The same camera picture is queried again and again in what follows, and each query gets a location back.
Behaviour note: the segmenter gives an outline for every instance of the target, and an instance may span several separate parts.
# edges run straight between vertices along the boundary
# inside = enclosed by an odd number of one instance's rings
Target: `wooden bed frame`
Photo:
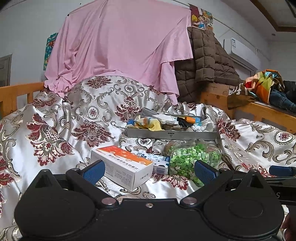
[[[228,110],[227,96],[230,86],[222,84],[210,84],[206,91],[201,94],[198,103],[209,104],[224,110],[233,119],[236,110],[254,115],[254,121],[266,119],[286,127],[287,131],[296,133],[296,117],[279,111],[269,106],[250,103],[235,110]],[[44,89],[43,82],[22,85],[0,87],[0,116],[3,118],[17,110],[17,96],[27,95],[28,103],[33,101],[33,93]]]

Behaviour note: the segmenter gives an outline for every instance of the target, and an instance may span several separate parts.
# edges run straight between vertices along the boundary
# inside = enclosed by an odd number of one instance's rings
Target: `orange label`
[[[103,147],[103,148],[98,148],[97,151],[106,151],[109,152],[117,157],[122,157],[125,159],[130,159],[132,161],[136,161],[140,164],[144,164],[146,166],[148,166],[149,164],[153,163],[153,161],[147,160],[143,157],[137,156],[129,151],[125,151],[117,146],[107,146],[107,147]]]
[[[191,124],[195,124],[195,119],[190,117],[190,116],[186,116],[185,117],[185,120],[188,122],[188,123],[191,123]]]

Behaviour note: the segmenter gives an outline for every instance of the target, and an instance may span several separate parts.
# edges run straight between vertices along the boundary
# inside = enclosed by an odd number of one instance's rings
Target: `medicine box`
[[[105,177],[132,191],[150,179],[153,161],[137,156],[116,146],[93,149],[91,162],[105,163]]]
[[[153,155],[150,153],[143,153],[139,151],[131,151],[132,153],[136,154],[137,156],[143,157],[145,159],[151,160],[154,162],[153,164],[153,173],[156,174],[168,174],[168,166],[170,163],[170,158],[166,156],[160,156],[160,155]]]

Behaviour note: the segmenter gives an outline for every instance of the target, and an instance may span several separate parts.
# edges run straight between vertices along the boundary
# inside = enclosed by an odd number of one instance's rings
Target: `blue gripper pad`
[[[105,163],[98,160],[81,170],[82,177],[95,185],[105,174]]]
[[[197,160],[194,164],[194,173],[205,185],[214,180],[218,175],[219,171],[210,165],[204,163],[201,160]]]
[[[278,177],[292,177],[296,175],[294,167],[270,166],[269,174]]]

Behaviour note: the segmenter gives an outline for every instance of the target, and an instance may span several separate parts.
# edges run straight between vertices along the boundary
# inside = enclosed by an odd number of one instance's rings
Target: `colorful blanket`
[[[248,103],[261,101],[269,104],[269,94],[272,88],[282,92],[285,89],[281,75],[276,70],[266,69],[246,78],[228,96],[229,110],[244,106]]]

